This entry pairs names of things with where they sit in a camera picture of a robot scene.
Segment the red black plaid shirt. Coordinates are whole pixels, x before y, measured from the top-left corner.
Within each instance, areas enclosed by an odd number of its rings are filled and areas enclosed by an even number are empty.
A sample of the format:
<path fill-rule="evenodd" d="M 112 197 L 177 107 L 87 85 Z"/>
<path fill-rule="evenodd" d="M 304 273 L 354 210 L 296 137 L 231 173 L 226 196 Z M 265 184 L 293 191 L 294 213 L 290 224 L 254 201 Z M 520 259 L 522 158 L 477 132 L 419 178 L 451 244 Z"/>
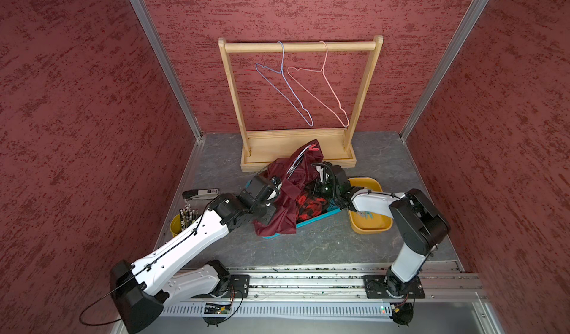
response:
<path fill-rule="evenodd" d="M 325 214 L 330 207 L 330 202 L 326 198 L 308 192 L 302 193 L 297 198 L 297 204 L 297 224 L 309 221 L 313 218 Z"/>

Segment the maroon satin shirt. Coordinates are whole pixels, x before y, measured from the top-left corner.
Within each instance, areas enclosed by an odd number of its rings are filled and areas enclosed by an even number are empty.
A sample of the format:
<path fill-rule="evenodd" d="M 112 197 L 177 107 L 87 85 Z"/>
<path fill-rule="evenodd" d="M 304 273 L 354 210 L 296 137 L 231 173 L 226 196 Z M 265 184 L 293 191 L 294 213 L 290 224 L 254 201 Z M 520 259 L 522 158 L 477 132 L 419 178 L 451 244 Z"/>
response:
<path fill-rule="evenodd" d="M 297 198 L 304 193 L 304 189 L 308 184 L 319 177 L 313 163 L 320 163 L 323 161 L 323 152 L 307 152 L 304 159 L 298 165 L 298 168 L 289 180 L 285 178 L 285 173 L 289 169 L 291 163 L 295 160 L 298 153 L 300 153 L 300 151 L 307 145 L 314 144 L 315 142 L 318 141 L 315 139 L 306 143 L 287 158 L 276 159 L 267 167 L 267 170 L 262 173 L 266 178 L 280 178 L 281 194 L 273 203 L 273 206 L 276 207 L 276 211 L 270 222 L 268 224 L 262 224 L 260 221 L 253 222 L 255 232 L 258 236 L 270 237 L 274 236 L 276 233 L 279 233 L 280 235 L 296 233 L 296 218 L 298 215 Z"/>

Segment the blue wire hanger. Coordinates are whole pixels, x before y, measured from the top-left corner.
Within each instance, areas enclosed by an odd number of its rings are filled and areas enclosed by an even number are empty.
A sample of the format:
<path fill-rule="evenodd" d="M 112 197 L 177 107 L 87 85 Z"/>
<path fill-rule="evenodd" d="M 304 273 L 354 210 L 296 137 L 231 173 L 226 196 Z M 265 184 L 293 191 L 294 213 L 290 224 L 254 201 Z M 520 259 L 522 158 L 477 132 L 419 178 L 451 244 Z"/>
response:
<path fill-rule="evenodd" d="M 278 69 L 270 68 L 262 63 L 256 63 L 254 65 L 255 71 L 259 76 L 268 83 L 286 102 L 295 110 L 295 112 L 301 117 L 304 123 L 309 126 L 314 126 L 313 116 L 311 112 L 305 107 L 301 98 L 294 91 L 292 86 L 287 80 L 284 71 L 285 62 L 285 47 L 284 44 L 278 42 L 281 48 L 281 61 L 279 63 Z"/>
<path fill-rule="evenodd" d="M 286 171 L 285 173 L 285 178 L 287 180 L 290 179 L 290 177 L 292 176 L 292 174 L 295 172 L 295 170 L 298 168 L 298 165 L 302 162 L 302 160 L 304 159 L 305 154 L 307 153 L 308 150 L 310 150 L 313 147 L 313 144 L 309 144 L 306 147 L 303 148 L 303 150 L 300 151 L 300 153 L 298 153 L 298 155 L 296 156 L 295 160 L 291 163 L 291 165 L 289 166 L 289 169 Z"/>

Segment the pink wire hanger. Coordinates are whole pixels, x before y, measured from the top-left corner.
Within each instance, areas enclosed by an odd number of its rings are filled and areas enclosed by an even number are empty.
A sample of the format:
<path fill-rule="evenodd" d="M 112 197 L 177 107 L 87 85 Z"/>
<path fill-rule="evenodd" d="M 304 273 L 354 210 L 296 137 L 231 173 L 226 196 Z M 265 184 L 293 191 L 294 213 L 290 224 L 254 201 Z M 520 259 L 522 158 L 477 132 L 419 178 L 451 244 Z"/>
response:
<path fill-rule="evenodd" d="M 319 68 L 311 69 L 307 67 L 290 66 L 286 68 L 286 73 L 303 92 L 307 93 L 314 101 L 323 106 L 339 122 L 340 126 L 347 129 L 350 126 L 347 110 L 343 107 L 341 98 L 336 93 L 331 82 L 329 82 L 326 74 L 329 56 L 328 44 L 323 40 L 319 43 L 325 48 L 324 57 Z M 319 80 L 319 89 L 306 86 L 305 83 L 301 82 L 295 75 L 297 72 L 311 74 L 312 82 Z"/>

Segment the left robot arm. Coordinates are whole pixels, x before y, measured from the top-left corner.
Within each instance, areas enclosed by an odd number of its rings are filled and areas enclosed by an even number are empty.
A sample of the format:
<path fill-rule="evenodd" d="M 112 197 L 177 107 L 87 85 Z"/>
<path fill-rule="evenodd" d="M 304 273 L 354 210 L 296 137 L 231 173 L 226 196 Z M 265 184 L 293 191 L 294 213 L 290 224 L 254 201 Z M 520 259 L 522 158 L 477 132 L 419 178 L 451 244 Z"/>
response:
<path fill-rule="evenodd" d="M 196 295 L 225 292 L 230 274 L 219 261 L 179 271 L 208 246 L 255 215 L 273 208 L 282 181 L 256 175 L 239 195 L 224 193 L 208 203 L 189 228 L 134 263 L 120 261 L 110 271 L 110 297 L 128 333 L 139 333 L 169 305 Z"/>

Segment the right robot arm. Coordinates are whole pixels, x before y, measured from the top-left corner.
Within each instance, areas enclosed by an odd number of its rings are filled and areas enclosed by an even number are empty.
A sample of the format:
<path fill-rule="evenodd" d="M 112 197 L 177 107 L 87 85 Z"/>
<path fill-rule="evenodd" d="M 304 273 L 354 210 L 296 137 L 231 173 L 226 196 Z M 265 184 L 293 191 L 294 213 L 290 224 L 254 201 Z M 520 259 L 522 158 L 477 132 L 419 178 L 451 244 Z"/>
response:
<path fill-rule="evenodd" d="M 345 171 L 328 162 L 312 164 L 319 173 L 315 193 L 340 209 L 370 212 L 391 218 L 404 242 L 396 261 L 388 267 L 384 288 L 391 298 L 403 298 L 412 288 L 423 264 L 448 235 L 445 216 L 418 189 L 384 193 L 353 186 Z"/>

